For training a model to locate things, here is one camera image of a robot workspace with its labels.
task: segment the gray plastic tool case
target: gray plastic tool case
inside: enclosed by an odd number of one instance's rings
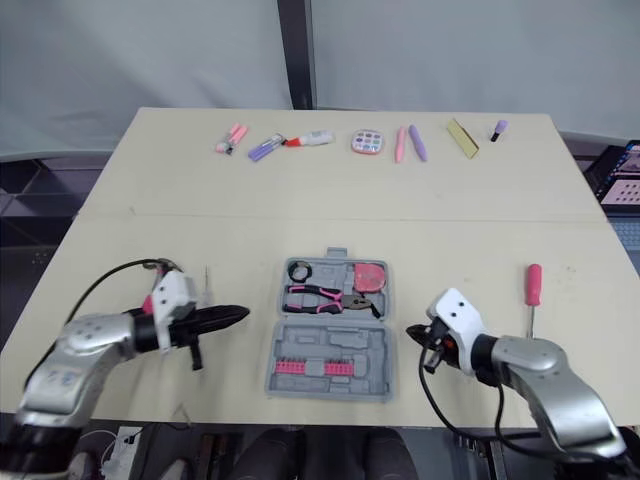
[[[291,262],[305,261],[312,275],[304,283],[289,278]],[[353,293],[356,263],[373,263],[385,271],[386,283],[378,293],[367,293],[380,318],[370,309],[342,313],[285,312],[283,306],[317,306],[331,300],[312,294],[288,293],[290,285],[318,285]],[[266,391],[269,395],[385,402],[394,391],[393,334],[384,325],[391,311],[391,287],[387,264],[378,260],[347,258],[347,250],[329,248],[324,258],[289,258],[284,268],[278,309],[283,316],[273,332]],[[299,373],[276,373],[278,361],[293,361]],[[353,365],[353,375],[325,375],[325,362]]]

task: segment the purple pen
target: purple pen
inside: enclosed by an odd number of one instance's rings
[[[413,148],[416,149],[416,153],[420,160],[423,162],[427,161],[427,149],[424,148],[424,143],[422,143],[422,139],[420,138],[420,134],[418,133],[418,129],[415,125],[411,125],[409,127],[409,136],[411,137],[411,141],[413,142]]]
[[[500,120],[498,122],[498,124],[496,125],[495,131],[493,132],[493,136],[491,137],[491,141],[495,142],[498,139],[498,137],[500,136],[500,134],[502,132],[504,132],[507,129],[508,126],[509,126],[509,122],[507,122],[506,120]]]
[[[269,155],[271,152],[273,152],[280,145],[282,145],[282,142],[284,142],[284,140],[285,139],[284,139],[284,137],[282,135],[280,135],[279,133],[275,134],[271,138],[268,138],[267,140],[262,142],[256,148],[250,150],[249,151],[249,158],[251,160],[253,160],[254,162],[257,162],[261,158],[264,158],[267,155]]]

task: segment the black pole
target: black pole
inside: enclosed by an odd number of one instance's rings
[[[311,0],[278,0],[278,14],[291,104],[295,110],[315,110]]]

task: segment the red screwdriver handle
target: red screwdriver handle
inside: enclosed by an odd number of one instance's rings
[[[527,305],[540,305],[540,293],[542,292],[542,267],[537,263],[527,268],[526,303]]]

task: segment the white wall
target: white wall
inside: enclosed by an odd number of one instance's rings
[[[276,0],[0,1],[0,156],[111,150],[141,106],[291,108]]]
[[[638,0],[313,0],[318,104],[640,137]]]

